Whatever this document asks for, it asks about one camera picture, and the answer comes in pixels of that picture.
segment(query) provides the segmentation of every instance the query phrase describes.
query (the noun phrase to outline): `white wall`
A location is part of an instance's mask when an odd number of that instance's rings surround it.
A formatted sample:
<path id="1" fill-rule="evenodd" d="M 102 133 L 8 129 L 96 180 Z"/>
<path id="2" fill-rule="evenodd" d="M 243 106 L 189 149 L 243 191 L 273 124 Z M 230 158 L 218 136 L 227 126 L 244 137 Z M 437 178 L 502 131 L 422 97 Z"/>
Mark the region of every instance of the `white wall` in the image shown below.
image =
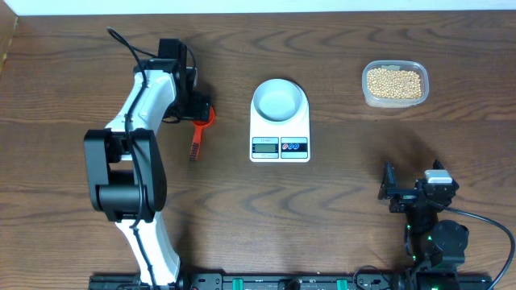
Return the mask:
<path id="1" fill-rule="evenodd" d="M 22 15 L 516 10 L 516 0 L 4 0 Z"/>

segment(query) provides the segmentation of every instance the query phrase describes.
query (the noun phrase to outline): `white scale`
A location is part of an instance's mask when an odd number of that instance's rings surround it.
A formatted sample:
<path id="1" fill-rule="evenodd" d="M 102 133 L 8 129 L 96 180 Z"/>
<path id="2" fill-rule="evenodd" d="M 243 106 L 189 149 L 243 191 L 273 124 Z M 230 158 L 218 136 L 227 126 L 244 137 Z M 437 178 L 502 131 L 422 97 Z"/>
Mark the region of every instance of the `white scale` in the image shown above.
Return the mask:
<path id="1" fill-rule="evenodd" d="M 291 81 L 273 79 L 251 101 L 249 159 L 252 162 L 308 162 L 310 114 L 305 92 Z"/>

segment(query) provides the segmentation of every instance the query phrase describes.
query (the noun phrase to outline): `green terminal connector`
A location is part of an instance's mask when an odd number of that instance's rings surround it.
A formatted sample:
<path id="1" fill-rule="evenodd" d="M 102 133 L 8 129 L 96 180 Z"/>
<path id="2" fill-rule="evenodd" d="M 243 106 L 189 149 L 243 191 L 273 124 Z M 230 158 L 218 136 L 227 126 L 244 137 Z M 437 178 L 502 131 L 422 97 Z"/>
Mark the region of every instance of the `green terminal connector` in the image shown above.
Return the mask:
<path id="1" fill-rule="evenodd" d="M 337 280 L 337 290 L 347 290 L 347 280 Z"/>
<path id="2" fill-rule="evenodd" d="M 233 290 L 243 290 L 243 279 L 233 279 Z"/>

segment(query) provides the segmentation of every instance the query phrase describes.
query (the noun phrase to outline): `small robot arm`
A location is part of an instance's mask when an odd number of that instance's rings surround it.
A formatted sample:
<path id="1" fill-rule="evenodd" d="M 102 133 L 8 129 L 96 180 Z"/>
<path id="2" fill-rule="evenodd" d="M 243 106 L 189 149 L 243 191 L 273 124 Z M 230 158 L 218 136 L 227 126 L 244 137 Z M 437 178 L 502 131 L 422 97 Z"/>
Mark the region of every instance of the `small robot arm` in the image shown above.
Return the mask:
<path id="1" fill-rule="evenodd" d="M 186 67 L 186 57 L 187 47 L 181 41 L 161 39 L 157 57 L 142 60 L 135 67 L 135 84 L 117 116 L 103 130 L 88 130 L 84 138 L 92 205 L 125 234 L 138 261 L 140 279 L 149 285 L 175 283 L 180 266 L 160 212 L 167 182 L 156 142 L 158 129 L 164 118 L 175 118 L 171 122 L 210 119 L 210 99 L 193 91 L 197 69 Z M 144 77 L 147 87 L 142 89 Z M 131 139 L 127 139 L 125 121 L 131 106 Z M 133 160 L 129 146 L 135 148 L 143 199 L 134 168 L 110 167 Z M 142 222 L 135 226 L 137 218 Z"/>

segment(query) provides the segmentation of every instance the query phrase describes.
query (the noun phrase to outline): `wood grain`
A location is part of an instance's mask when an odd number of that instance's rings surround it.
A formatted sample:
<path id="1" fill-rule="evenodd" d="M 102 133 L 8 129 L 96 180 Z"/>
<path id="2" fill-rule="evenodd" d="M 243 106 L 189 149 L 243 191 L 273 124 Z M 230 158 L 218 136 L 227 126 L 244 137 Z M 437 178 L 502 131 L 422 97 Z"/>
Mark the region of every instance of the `wood grain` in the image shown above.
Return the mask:
<path id="1" fill-rule="evenodd" d="M 135 272 L 124 237 L 93 211 L 82 138 L 118 112 L 134 60 L 105 28 L 155 51 L 180 37 L 217 120 L 189 162 L 194 130 L 158 136 L 169 194 L 164 218 L 189 265 L 228 272 L 400 270 L 404 217 L 377 201 L 382 163 L 402 183 L 439 157 L 461 185 L 455 207 L 516 231 L 516 12 L 25 17 L 0 78 L 0 288 L 80 289 L 94 272 Z M 431 94 L 403 110 L 368 107 L 372 60 L 415 60 Z M 252 92 L 284 77 L 310 100 L 312 160 L 248 160 Z M 466 217 L 461 271 L 495 276 L 504 234 Z M 499 289 L 515 287 L 510 270 Z"/>

